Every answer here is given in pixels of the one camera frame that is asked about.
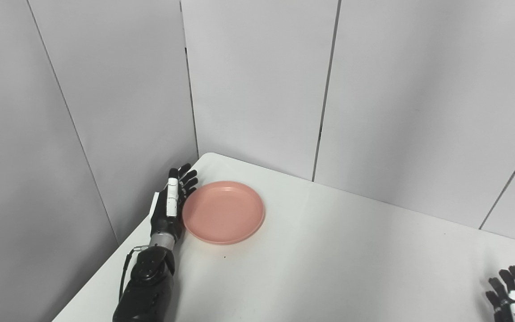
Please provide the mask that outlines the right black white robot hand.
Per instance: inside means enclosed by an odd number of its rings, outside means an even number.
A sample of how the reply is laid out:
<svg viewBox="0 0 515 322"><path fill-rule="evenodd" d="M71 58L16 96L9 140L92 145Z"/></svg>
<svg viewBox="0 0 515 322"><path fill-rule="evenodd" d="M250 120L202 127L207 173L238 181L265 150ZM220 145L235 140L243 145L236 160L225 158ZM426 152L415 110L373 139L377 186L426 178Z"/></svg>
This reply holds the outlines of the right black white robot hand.
<svg viewBox="0 0 515 322"><path fill-rule="evenodd" d="M499 277L491 277L491 291L485 297L493 307L495 322L515 322L515 265L499 271Z"/></svg>

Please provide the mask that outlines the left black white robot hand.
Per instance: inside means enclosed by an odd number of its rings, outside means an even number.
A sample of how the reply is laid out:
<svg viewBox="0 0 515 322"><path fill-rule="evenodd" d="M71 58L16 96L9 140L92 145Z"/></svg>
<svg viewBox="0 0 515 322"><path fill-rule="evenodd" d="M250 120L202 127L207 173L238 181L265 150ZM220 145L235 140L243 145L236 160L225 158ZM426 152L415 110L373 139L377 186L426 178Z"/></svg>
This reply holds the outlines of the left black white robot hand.
<svg viewBox="0 0 515 322"><path fill-rule="evenodd" d="M150 245L171 249L184 234L182 210L186 200L196 191L198 172L190 163L171 168L164 189L157 194L152 214Z"/></svg>

